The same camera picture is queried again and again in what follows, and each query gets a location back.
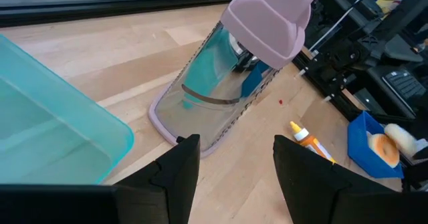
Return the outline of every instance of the translucent teal container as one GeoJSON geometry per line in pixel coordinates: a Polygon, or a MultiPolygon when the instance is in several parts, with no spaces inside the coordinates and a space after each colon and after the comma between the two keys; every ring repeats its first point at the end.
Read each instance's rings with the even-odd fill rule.
{"type": "Polygon", "coordinates": [[[0,183],[100,183],[131,129],[0,35],[0,183]]]}

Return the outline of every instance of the pink cap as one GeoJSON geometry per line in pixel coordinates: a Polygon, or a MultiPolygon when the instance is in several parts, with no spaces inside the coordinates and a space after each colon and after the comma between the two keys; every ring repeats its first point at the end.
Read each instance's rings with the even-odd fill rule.
{"type": "Polygon", "coordinates": [[[222,24],[252,54],[274,69],[302,49],[313,0],[232,0],[222,24]]]}

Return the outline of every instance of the white tube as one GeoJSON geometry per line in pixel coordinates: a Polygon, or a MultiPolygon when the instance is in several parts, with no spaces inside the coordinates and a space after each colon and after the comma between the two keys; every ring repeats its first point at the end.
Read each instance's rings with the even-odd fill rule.
{"type": "Polygon", "coordinates": [[[314,48],[322,41],[324,40],[328,34],[330,34],[334,28],[337,27],[337,25],[339,25],[339,23],[354,9],[354,7],[351,7],[348,9],[348,11],[345,12],[345,14],[333,25],[333,27],[331,27],[316,43],[314,43],[314,45],[309,49],[309,51],[314,50],[314,48]]]}

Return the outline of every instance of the wooden table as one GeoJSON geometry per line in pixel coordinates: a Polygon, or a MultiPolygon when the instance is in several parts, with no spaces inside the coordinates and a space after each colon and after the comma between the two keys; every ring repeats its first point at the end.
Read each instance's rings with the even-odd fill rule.
{"type": "MultiPolygon", "coordinates": [[[[188,62],[225,5],[0,29],[11,41],[107,108],[133,129],[132,150],[106,184],[142,168],[171,148],[153,128],[153,98],[188,62]]],[[[275,173],[275,134],[292,138],[289,121],[305,126],[346,168],[367,177],[346,154],[348,121],[286,66],[201,161],[190,223],[291,223],[275,173]]],[[[377,180],[392,189],[398,179],[377,180]]]]}

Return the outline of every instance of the blue box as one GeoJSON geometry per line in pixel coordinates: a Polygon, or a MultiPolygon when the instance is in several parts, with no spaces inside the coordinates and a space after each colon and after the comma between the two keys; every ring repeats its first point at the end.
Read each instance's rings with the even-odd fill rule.
{"type": "Polygon", "coordinates": [[[401,163],[391,168],[370,147],[367,131],[371,134],[384,134],[384,128],[367,112],[348,125],[348,156],[374,178],[403,178],[401,163]]]}
{"type": "Polygon", "coordinates": [[[92,185],[131,129],[0,35],[0,183],[92,185]]]}

